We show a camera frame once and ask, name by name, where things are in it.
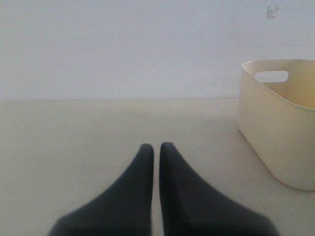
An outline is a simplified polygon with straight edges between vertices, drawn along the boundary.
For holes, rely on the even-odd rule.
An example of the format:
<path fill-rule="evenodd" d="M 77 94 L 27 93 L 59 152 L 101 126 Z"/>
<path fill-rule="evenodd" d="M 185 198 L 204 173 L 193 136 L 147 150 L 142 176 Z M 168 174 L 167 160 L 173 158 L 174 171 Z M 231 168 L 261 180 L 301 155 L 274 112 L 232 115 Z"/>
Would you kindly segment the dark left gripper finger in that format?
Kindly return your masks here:
<path fill-rule="evenodd" d="M 150 236 L 154 150 L 142 144 L 130 165 L 103 193 L 60 217 L 50 236 Z"/>

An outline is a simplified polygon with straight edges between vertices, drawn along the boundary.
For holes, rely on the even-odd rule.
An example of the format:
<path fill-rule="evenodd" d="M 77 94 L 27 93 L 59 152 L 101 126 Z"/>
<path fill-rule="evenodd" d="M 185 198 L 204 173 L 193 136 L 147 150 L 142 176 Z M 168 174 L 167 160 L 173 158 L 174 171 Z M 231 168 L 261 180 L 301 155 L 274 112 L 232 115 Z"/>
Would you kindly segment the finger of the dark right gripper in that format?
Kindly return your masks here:
<path fill-rule="evenodd" d="M 175 145 L 160 147 L 159 194 L 166 236 L 277 236 L 266 216 L 209 185 Z"/>

